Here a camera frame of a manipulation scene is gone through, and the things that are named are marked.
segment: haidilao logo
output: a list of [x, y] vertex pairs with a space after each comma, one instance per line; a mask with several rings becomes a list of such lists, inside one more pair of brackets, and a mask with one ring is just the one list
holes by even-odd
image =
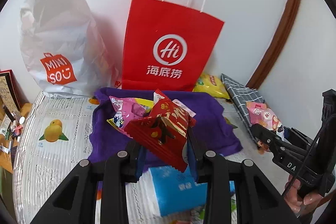
[[154, 44], [153, 55], [160, 64], [173, 66], [185, 58], [187, 50], [187, 43], [181, 36], [166, 34]]

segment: candy wrapper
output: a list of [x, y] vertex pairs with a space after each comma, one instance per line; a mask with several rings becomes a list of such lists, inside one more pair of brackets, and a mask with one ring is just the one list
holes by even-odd
[[284, 127], [274, 112], [266, 104], [246, 102], [251, 124], [258, 123], [268, 130], [273, 130], [284, 140]]
[[149, 116], [130, 121], [124, 130], [164, 162], [184, 172], [187, 128], [195, 123], [186, 110], [156, 90]]
[[149, 112], [154, 102], [140, 98], [117, 98], [110, 96], [111, 103], [115, 110], [112, 119], [107, 120], [120, 133], [132, 138], [125, 131], [125, 126], [133, 119], [142, 118]]

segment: finger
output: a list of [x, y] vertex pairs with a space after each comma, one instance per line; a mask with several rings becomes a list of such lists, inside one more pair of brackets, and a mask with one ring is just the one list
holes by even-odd
[[302, 204], [302, 200], [299, 200], [299, 196], [297, 195], [297, 189], [291, 187], [286, 194], [286, 198], [288, 202], [293, 205], [300, 206]]
[[300, 211], [300, 207], [288, 202], [286, 197], [285, 197], [285, 201], [294, 213], [298, 213]]
[[319, 195], [316, 191], [313, 191], [304, 197], [303, 203], [305, 205], [309, 205], [309, 204], [320, 201], [322, 198], [323, 197]]
[[[290, 180], [285, 184], [285, 188], [289, 185], [289, 182], [290, 182]], [[292, 185], [292, 187], [294, 187], [295, 189], [299, 189], [300, 188], [300, 185], [301, 185], [301, 182], [299, 181], [299, 180], [295, 180], [294, 181], [294, 183], [293, 183], [293, 185]]]

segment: hi logo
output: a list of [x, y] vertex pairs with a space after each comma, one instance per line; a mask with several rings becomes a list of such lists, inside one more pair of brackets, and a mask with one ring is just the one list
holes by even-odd
[[53, 56], [50, 53], [44, 54], [42, 62], [47, 73], [49, 83], [55, 85], [66, 85], [77, 81], [71, 63], [63, 55], [57, 54]]
[[187, 50], [187, 43], [181, 36], [166, 34], [154, 44], [153, 55], [160, 64], [173, 66], [185, 58]]

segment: table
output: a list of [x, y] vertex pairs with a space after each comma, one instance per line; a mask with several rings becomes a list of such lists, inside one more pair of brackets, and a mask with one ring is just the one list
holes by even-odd
[[[273, 154], [260, 155], [255, 143], [249, 138], [246, 128], [231, 103], [218, 99], [224, 107], [223, 116], [238, 128], [235, 135], [240, 139], [243, 150], [226, 157], [229, 160], [253, 160], [275, 188], [282, 192], [287, 182], [288, 174], [272, 162]], [[96, 106], [84, 99], [50, 99], [42, 93], [38, 96], [27, 119], [25, 131], [14, 163], [13, 197], [16, 218], [20, 224], [31, 222], [37, 211], [70, 172], [81, 160], [87, 158], [92, 146], [89, 135], [92, 132], [92, 113]], [[43, 143], [39, 147], [41, 132], [50, 120], [59, 118], [63, 122], [63, 132], [69, 138], [64, 147], [54, 148], [53, 143]], [[64, 144], [61, 140], [55, 144]], [[160, 223], [168, 224], [174, 219], [183, 220], [186, 213], [177, 213], [173, 216], [158, 218], [150, 215], [146, 206], [147, 189], [141, 177], [137, 184], [129, 183], [126, 186], [127, 206], [130, 223]], [[96, 223], [99, 220], [100, 201], [97, 202]]]

